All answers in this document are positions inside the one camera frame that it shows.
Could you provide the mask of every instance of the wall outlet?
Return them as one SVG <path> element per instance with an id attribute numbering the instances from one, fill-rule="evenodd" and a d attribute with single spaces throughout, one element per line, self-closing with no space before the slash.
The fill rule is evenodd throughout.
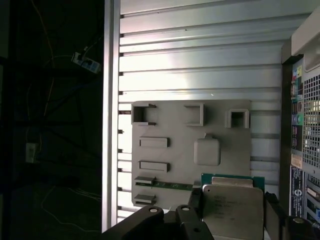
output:
<path id="1" fill-rule="evenodd" d="M 83 67 L 84 69 L 89 70 L 90 72 L 93 72 L 95 74 L 97 74 L 98 72 L 101 71 L 101 64 L 93 61 L 92 59 L 88 58 L 88 57 L 83 57 L 82 60 L 79 60 L 80 53 L 75 52 L 73 54 L 73 57 L 71 59 L 71 61 L 75 64 L 78 64 L 79 66 Z"/>
<path id="2" fill-rule="evenodd" d="M 27 142 L 25 145 L 25 162 L 34 164 L 36 160 L 36 153 L 38 150 L 38 143 Z"/>

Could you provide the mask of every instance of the ventilation grille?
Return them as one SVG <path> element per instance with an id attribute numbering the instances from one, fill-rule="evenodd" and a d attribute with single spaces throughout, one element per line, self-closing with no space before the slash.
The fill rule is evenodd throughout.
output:
<path id="1" fill-rule="evenodd" d="M 303 84 L 303 161 L 320 168 L 320 75 Z"/>
<path id="2" fill-rule="evenodd" d="M 308 180 L 309 180 L 310 182 L 312 182 L 314 185 L 320 186 L 320 179 L 318 179 L 318 178 L 316 178 L 316 177 L 314 177 L 314 176 L 309 175 Z"/>

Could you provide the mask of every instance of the gray plastic board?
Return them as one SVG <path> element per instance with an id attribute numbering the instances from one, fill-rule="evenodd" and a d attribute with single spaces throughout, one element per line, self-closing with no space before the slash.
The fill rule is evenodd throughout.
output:
<path id="1" fill-rule="evenodd" d="M 201 173 L 250 176 L 250 106 L 249 100 L 133 103 L 133 204 L 186 204 Z M 230 110 L 235 115 L 227 127 Z"/>

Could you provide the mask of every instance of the slotted aluminum panel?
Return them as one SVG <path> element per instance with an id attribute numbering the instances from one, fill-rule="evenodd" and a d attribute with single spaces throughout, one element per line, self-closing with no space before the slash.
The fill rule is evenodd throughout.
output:
<path id="1" fill-rule="evenodd" d="M 112 114 L 130 111 L 135 101 L 251 100 L 251 174 L 265 177 L 266 190 L 278 194 L 281 46 L 318 4 L 318 0 L 121 0 L 112 74 L 112 91 L 119 95 L 113 96 Z M 105 63 L 105 74 L 110 67 Z M 105 166 L 112 162 L 112 171 L 118 170 L 109 178 L 112 191 L 105 189 L 103 201 L 109 204 L 111 225 L 139 209 L 131 202 L 130 118 L 120 114 L 112 119 L 112 154 L 103 160 Z"/>

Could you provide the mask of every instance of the dark background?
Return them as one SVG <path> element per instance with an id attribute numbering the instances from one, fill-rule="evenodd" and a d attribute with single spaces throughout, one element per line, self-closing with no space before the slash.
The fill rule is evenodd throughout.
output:
<path id="1" fill-rule="evenodd" d="M 31 0 L 18 0 L 17 60 L 51 68 L 51 51 L 41 20 Z M 56 68 L 81 71 L 81 67 L 71 62 L 74 52 L 79 52 L 93 36 L 100 36 L 86 54 L 86 57 L 103 64 L 104 0 L 34 0 L 48 37 Z M 63 139 L 44 131 L 41 127 L 31 127 L 26 138 L 26 127 L 14 132 L 14 177 L 24 169 L 26 142 L 42 142 L 41 151 L 36 155 L 41 172 L 52 179 L 75 176 L 79 180 L 77 188 L 95 193 L 101 197 L 101 152 L 102 152 L 102 99 L 103 76 L 87 74 L 82 77 L 55 77 L 48 111 L 76 89 L 83 115 L 83 125 L 54 126 L 59 134 L 82 145 L 85 150 L 74 147 Z M 44 114 L 48 100 L 51 77 L 39 74 L 17 76 L 15 92 L 15 119 L 28 120 Z M 76 98 L 72 97 L 49 117 L 50 121 L 78 121 Z M 71 191 L 67 187 L 35 183 L 14 191 L 12 199 L 11 239 L 35 240 L 91 240 L 99 239 L 101 229 L 101 202 Z M 76 224 L 87 232 L 71 224 L 60 224 L 43 207 L 63 223 Z"/>

